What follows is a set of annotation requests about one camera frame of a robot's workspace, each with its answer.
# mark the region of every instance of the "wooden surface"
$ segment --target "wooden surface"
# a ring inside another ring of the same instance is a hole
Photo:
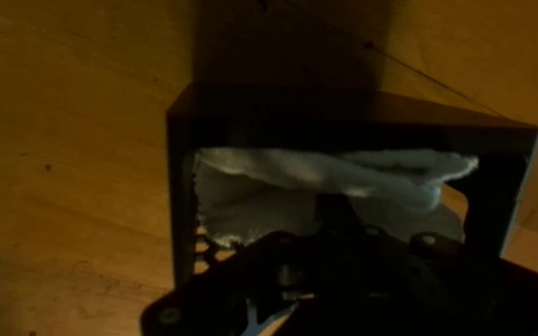
[[[538,2],[257,12],[0,0],[0,335],[134,335],[171,289],[164,113],[193,78],[376,87],[538,123]],[[538,160],[518,221],[508,258],[538,270]]]

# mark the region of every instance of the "wood grain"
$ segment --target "wood grain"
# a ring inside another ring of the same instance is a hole
[[[535,4],[326,3],[0,0],[0,335],[134,335],[171,289],[164,114],[193,78],[538,122]],[[509,257],[538,270],[538,163],[528,195]]]

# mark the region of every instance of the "white cloth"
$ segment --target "white cloth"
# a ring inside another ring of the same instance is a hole
[[[443,183],[478,166],[477,158],[431,149],[326,155],[212,147],[202,149],[197,159],[198,218],[207,234],[222,245],[248,244],[276,230],[314,233],[317,193],[351,196],[359,213],[363,202],[373,201],[374,206],[378,200],[387,209],[408,213],[408,225],[418,217],[424,222],[427,214],[440,211]],[[403,232],[401,239],[411,232],[394,231]],[[453,231],[454,236],[461,232]]]

